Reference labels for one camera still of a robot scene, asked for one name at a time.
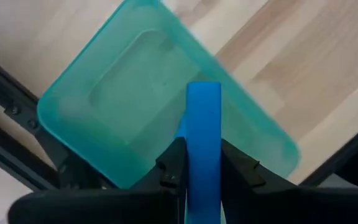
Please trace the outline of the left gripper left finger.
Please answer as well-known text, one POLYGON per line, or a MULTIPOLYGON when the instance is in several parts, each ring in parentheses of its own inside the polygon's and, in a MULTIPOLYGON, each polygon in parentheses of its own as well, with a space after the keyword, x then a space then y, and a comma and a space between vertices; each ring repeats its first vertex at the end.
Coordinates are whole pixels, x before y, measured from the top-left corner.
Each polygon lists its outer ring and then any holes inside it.
POLYGON ((129 189, 34 192, 15 201, 9 223, 184 223, 185 138, 176 138, 155 166, 129 189))

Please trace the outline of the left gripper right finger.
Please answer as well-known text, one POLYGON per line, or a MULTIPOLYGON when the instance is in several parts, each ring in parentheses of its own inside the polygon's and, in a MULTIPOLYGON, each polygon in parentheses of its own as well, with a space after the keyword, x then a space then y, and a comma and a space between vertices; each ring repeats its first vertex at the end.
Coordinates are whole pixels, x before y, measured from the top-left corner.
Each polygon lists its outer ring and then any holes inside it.
POLYGON ((358 224, 358 189, 295 185, 226 140, 221 201, 227 223, 358 224))

